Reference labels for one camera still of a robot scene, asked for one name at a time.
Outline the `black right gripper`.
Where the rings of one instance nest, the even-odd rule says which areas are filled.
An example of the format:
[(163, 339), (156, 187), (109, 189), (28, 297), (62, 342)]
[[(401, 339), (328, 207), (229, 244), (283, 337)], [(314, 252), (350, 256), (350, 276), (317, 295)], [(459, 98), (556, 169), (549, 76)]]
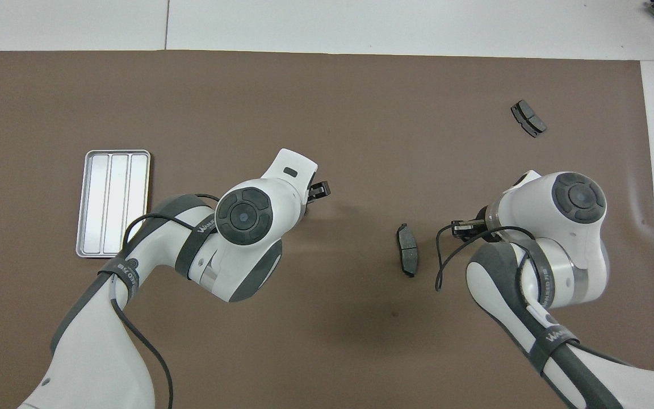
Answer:
[(452, 221), (452, 236), (457, 239), (470, 239), (488, 230), (486, 223), (487, 207), (483, 207), (472, 221)]

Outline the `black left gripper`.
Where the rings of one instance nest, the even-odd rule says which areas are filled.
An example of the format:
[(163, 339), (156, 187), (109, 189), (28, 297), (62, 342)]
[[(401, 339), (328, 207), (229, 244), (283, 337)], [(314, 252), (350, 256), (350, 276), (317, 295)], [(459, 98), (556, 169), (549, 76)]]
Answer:
[(307, 201), (305, 206), (316, 201), (320, 198), (325, 198), (330, 195), (330, 187), (328, 181), (321, 181), (319, 183), (312, 184), (307, 189)]

